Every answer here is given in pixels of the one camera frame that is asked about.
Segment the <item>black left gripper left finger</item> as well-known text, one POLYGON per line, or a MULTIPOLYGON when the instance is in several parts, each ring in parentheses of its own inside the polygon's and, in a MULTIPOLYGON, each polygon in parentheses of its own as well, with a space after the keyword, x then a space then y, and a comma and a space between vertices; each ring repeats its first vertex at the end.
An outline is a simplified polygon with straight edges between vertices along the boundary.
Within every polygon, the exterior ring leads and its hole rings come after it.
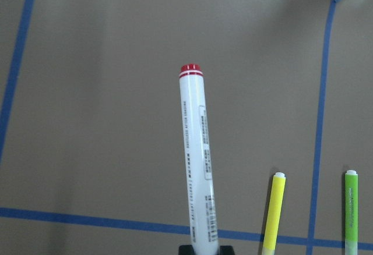
POLYGON ((192 245, 180 245, 178 247, 178 255, 193 255, 192 245))

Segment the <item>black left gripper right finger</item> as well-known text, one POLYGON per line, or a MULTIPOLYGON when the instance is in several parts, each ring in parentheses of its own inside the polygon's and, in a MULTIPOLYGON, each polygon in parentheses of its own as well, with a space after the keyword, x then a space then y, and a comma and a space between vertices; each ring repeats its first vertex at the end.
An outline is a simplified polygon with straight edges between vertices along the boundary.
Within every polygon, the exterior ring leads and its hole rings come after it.
POLYGON ((219 247, 219 255, 235 255, 234 248, 229 245, 222 245, 219 247))

